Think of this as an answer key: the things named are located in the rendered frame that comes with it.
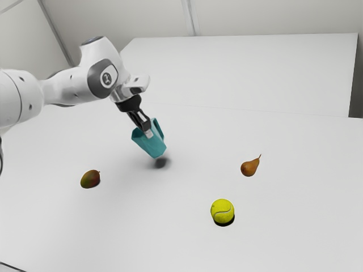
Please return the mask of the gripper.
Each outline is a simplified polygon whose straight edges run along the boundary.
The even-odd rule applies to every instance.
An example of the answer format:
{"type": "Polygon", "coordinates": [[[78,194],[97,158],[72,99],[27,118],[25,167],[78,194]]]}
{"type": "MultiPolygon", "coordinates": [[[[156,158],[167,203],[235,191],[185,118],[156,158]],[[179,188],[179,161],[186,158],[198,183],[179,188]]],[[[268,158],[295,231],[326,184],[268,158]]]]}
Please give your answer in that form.
{"type": "Polygon", "coordinates": [[[141,101],[140,95],[134,95],[125,101],[115,102],[115,104],[119,111],[128,114],[136,125],[138,133],[150,139],[154,136],[151,130],[151,119],[141,110],[141,101]]]}

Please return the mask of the teal faceted mug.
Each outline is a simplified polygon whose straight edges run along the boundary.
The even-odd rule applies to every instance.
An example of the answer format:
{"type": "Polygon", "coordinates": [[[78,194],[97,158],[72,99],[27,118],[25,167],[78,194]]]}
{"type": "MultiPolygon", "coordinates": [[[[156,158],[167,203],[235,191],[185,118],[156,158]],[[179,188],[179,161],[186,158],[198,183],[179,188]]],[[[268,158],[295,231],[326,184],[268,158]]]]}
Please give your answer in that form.
{"type": "Polygon", "coordinates": [[[147,135],[137,127],[132,131],[131,139],[149,156],[158,158],[164,154],[167,147],[164,143],[164,133],[156,118],[151,119],[150,131],[153,136],[148,138],[147,135]]]}

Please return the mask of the red green mango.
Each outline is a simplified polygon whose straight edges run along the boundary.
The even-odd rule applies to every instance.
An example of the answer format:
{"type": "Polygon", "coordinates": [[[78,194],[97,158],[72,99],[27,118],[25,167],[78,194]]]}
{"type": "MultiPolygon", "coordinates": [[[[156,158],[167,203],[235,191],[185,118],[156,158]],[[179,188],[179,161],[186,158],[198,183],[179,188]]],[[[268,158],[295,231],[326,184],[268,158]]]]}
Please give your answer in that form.
{"type": "Polygon", "coordinates": [[[100,184],[100,172],[97,170],[87,171],[81,178],[80,185],[84,189],[91,189],[100,184]]]}

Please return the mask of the brown pear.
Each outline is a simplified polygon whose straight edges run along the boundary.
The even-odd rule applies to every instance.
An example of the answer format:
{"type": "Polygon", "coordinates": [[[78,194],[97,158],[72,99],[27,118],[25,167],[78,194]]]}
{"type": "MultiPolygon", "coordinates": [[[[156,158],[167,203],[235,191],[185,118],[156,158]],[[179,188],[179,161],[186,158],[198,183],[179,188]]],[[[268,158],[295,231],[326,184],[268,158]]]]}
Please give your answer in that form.
{"type": "Polygon", "coordinates": [[[241,174],[246,177],[253,176],[259,167],[260,158],[261,158],[261,155],[259,155],[257,158],[255,158],[251,161],[243,162],[240,166],[241,174]]]}

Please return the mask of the yellow tennis ball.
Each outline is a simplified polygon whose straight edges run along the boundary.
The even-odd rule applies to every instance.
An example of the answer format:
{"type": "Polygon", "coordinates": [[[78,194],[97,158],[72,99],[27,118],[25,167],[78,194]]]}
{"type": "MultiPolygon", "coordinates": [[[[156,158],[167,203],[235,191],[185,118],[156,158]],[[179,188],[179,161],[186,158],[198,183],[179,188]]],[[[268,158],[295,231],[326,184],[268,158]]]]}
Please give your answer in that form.
{"type": "Polygon", "coordinates": [[[235,211],[233,204],[227,199],[215,200],[210,208],[213,220],[219,224],[226,224],[232,221],[235,211]]]}

